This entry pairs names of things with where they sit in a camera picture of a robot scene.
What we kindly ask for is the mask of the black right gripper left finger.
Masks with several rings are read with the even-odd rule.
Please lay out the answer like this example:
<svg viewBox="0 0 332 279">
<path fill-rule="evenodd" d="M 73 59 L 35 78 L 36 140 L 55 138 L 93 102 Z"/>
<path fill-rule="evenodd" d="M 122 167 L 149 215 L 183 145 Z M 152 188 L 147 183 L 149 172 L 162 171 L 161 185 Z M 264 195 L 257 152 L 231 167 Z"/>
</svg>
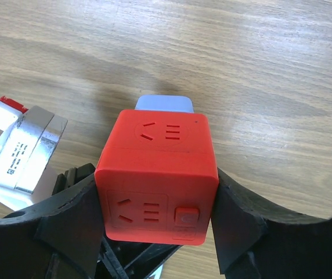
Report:
<svg viewBox="0 0 332 279">
<path fill-rule="evenodd" d="M 90 175 L 0 219 L 0 278 L 94 278 L 103 232 Z"/>
</svg>

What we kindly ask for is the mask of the red cube socket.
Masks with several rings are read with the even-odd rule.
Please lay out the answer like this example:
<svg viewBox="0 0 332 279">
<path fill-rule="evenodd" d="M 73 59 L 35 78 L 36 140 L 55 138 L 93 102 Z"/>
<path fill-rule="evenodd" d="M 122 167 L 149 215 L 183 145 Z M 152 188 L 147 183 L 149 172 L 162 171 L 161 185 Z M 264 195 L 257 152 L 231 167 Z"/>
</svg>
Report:
<svg viewBox="0 0 332 279">
<path fill-rule="evenodd" d="M 123 110 L 103 148 L 95 182 L 108 238 L 203 244 L 218 188 L 207 117 Z"/>
</svg>

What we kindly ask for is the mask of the light blue power strip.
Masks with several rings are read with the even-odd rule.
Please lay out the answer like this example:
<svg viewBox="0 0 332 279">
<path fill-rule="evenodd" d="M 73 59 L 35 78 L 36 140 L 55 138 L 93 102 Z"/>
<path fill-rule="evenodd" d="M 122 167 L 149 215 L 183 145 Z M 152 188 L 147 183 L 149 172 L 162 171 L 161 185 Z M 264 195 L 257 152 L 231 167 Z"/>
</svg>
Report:
<svg viewBox="0 0 332 279">
<path fill-rule="evenodd" d="M 193 113 L 193 103 L 186 96 L 177 95 L 142 95 L 135 110 Z"/>
</svg>

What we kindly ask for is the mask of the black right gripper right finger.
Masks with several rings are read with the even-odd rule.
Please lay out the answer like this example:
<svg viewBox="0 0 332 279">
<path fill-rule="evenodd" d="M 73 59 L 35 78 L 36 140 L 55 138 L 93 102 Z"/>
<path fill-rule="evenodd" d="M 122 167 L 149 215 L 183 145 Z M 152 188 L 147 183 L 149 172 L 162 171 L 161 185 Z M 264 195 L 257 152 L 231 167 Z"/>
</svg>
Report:
<svg viewBox="0 0 332 279">
<path fill-rule="evenodd" d="M 211 216 L 226 278 L 332 278 L 332 218 L 284 208 L 223 171 Z"/>
</svg>

